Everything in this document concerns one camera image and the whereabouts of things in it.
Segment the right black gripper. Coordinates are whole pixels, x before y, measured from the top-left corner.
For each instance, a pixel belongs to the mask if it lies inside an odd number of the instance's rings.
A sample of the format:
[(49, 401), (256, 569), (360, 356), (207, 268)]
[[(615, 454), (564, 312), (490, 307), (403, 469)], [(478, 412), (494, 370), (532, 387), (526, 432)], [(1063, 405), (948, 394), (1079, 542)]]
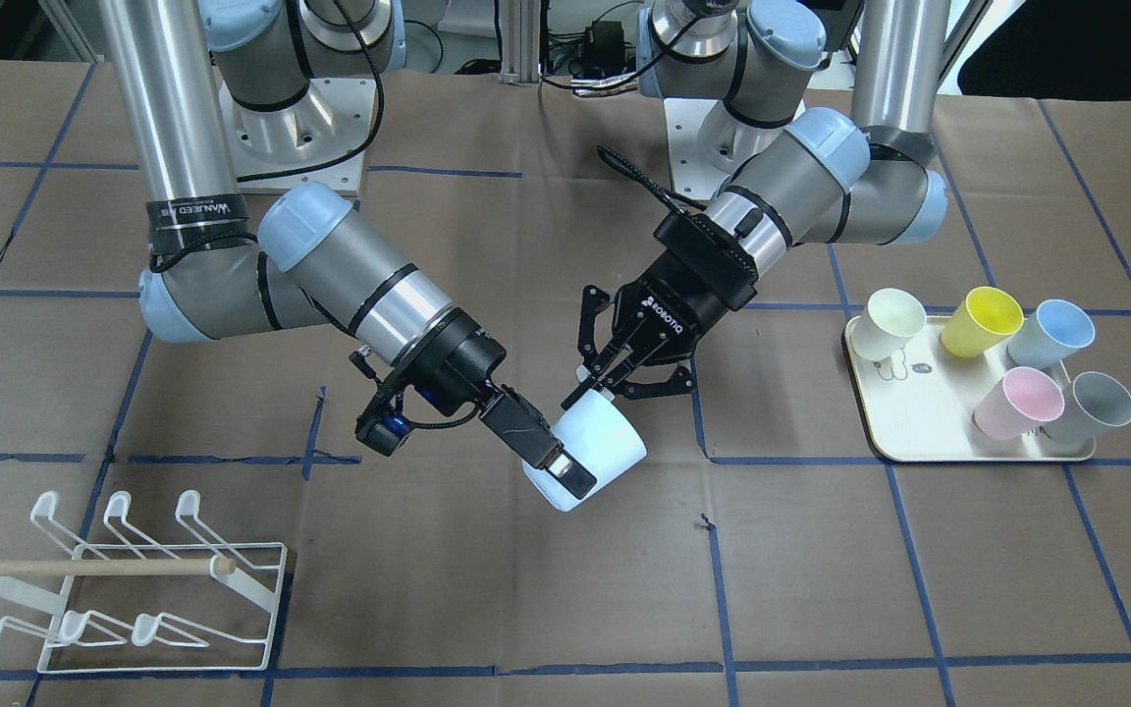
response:
[(549, 502), (582, 501), (598, 478), (566, 451), (538, 408), (513, 388), (491, 380), (506, 356), (507, 350), (474, 318), (452, 309), (408, 350), (399, 374), (444, 415), (475, 403), (484, 424), (523, 462), (530, 462), (530, 483)]

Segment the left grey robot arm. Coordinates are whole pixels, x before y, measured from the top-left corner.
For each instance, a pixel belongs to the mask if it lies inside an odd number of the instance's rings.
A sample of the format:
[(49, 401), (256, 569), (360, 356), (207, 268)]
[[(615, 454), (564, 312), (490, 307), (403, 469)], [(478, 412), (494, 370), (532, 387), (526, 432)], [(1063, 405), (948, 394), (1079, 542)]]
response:
[(930, 169), (931, 115), (946, 49), (946, 1), (867, 1), (851, 112), (797, 112), (823, 53), (820, 18), (798, 1), (656, 1), (640, 50), (654, 53), (647, 95), (714, 100), (711, 121), (732, 174), (708, 202), (674, 195), (607, 146), (598, 156), (668, 208), (655, 230), (663, 253), (608, 294), (587, 287), (580, 305), (580, 381), (588, 391), (638, 400), (694, 389), (685, 362), (719, 319), (796, 245), (915, 245), (946, 216), (943, 178)]

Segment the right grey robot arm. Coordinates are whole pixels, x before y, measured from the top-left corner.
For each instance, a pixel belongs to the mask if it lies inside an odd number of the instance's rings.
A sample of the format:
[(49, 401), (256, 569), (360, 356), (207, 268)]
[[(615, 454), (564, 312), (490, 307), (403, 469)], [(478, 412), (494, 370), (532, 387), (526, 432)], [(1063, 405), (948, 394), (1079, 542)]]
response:
[(494, 380), (506, 350), (387, 242), (342, 193), (301, 181), (248, 225), (230, 139), (248, 140), (264, 178), (322, 166), (331, 149), (357, 156), (368, 140), (342, 136), (319, 77), (380, 80), (400, 62), (395, 1), (103, 1), (152, 224), (140, 312), (167, 342), (207, 342), (333, 325), (359, 340), (353, 363), (375, 379), (354, 433), (391, 454), (417, 421), (408, 388), (444, 414), (444, 426), (483, 424), (526, 465), (539, 492), (566, 509), (602, 486), (601, 458), (582, 430), (551, 426)]

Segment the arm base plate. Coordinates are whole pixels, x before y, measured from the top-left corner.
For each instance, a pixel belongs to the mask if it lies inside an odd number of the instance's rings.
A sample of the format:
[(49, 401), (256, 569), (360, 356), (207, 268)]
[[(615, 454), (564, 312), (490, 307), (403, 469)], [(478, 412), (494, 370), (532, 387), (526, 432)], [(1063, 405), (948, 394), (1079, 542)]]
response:
[(740, 124), (719, 100), (664, 100), (672, 184), (688, 197), (709, 200), (723, 180), (777, 135), (776, 129)]
[(221, 85), (223, 126), (239, 178), (283, 173), (313, 166), (310, 173), (247, 181), (247, 193), (282, 195), (317, 181), (344, 197), (356, 197), (362, 187), (363, 155), (320, 167), (365, 140), (374, 113), (371, 78), (318, 78), (296, 106), (277, 112), (241, 107), (228, 86)]

